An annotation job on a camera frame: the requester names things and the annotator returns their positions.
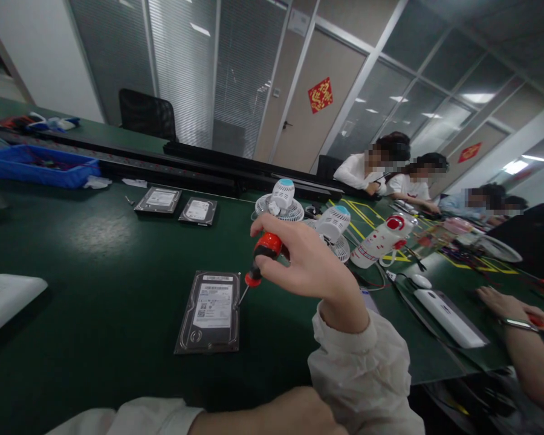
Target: ceiling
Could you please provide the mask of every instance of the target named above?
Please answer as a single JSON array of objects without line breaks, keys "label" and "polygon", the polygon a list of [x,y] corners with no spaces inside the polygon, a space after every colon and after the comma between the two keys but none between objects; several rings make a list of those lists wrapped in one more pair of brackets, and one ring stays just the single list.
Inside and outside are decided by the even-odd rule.
[{"label": "ceiling", "polygon": [[422,1],[479,36],[544,88],[544,0]]}]

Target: screwdriver shaft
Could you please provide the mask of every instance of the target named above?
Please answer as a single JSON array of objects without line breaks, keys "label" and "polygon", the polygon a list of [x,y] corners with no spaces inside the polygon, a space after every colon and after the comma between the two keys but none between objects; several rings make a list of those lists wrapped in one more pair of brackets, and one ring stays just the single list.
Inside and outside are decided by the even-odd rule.
[{"label": "screwdriver shaft", "polygon": [[246,290],[244,290],[244,293],[242,293],[242,297],[240,298],[240,302],[238,302],[238,305],[240,305],[242,301],[244,300],[244,296],[246,296],[246,293],[248,292],[249,288],[250,286],[246,286]]}]

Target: small fan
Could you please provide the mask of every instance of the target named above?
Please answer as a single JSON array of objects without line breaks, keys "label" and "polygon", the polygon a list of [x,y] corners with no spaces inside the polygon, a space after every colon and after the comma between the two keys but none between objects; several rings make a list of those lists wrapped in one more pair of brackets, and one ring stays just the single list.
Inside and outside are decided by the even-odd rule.
[{"label": "small fan", "polygon": [[320,237],[326,242],[332,252],[345,263],[351,256],[349,242],[343,233],[351,223],[351,214],[342,205],[335,205],[326,210],[319,220],[307,219],[304,221],[309,227],[313,227]]},{"label": "small fan", "polygon": [[262,213],[270,213],[283,221],[298,222],[304,219],[304,209],[294,199],[294,183],[288,178],[278,180],[272,193],[256,201],[252,220]]}]

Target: door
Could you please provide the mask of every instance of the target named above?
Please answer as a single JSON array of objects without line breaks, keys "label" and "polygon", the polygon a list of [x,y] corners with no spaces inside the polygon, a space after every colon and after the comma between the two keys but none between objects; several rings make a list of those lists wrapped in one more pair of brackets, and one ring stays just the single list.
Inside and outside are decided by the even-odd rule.
[{"label": "door", "polygon": [[[272,163],[309,172],[366,55],[314,30]],[[313,113],[308,90],[330,78],[332,104]]]}]

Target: barcode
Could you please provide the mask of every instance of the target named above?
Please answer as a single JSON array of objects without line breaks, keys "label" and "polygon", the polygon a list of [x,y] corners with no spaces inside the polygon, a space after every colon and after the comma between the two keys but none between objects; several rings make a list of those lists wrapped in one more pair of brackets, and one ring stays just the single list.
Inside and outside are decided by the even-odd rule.
[{"label": "barcode", "polygon": [[218,275],[204,275],[204,281],[233,281],[232,277],[224,277]]},{"label": "barcode", "polygon": [[228,290],[230,286],[202,286],[202,290]]}]

